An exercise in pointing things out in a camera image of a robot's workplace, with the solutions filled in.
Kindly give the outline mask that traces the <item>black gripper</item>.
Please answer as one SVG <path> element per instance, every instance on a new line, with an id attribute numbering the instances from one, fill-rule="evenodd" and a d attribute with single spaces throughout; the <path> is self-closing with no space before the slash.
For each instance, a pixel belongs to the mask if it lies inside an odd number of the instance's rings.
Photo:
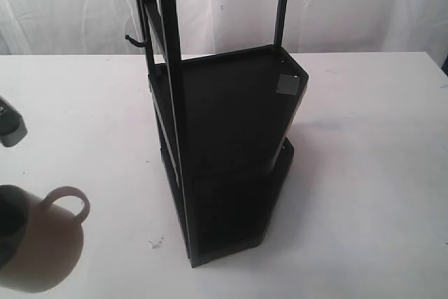
<path id="1" fill-rule="evenodd" d="M 1 267 L 16 254 L 28 221 L 28 201 L 17 186 L 1 185 Z"/>

